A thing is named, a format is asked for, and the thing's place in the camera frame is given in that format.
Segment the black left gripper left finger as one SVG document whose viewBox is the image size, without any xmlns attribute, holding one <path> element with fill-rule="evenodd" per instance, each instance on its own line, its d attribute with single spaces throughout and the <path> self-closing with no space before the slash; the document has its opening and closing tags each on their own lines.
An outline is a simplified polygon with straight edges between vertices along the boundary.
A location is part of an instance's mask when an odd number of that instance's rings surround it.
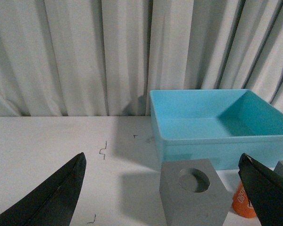
<svg viewBox="0 0 283 226">
<path fill-rule="evenodd" d="M 79 153 L 0 214 L 0 226 L 68 226 L 81 193 L 86 169 Z"/>
</svg>

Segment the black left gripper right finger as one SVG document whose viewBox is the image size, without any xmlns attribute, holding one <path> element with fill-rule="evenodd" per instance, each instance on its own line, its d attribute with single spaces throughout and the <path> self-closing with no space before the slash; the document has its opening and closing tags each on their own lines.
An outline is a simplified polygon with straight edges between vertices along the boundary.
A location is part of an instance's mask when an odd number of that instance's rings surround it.
<svg viewBox="0 0 283 226">
<path fill-rule="evenodd" d="M 239 176 L 262 226 L 283 226 L 283 177 L 243 153 Z"/>
</svg>

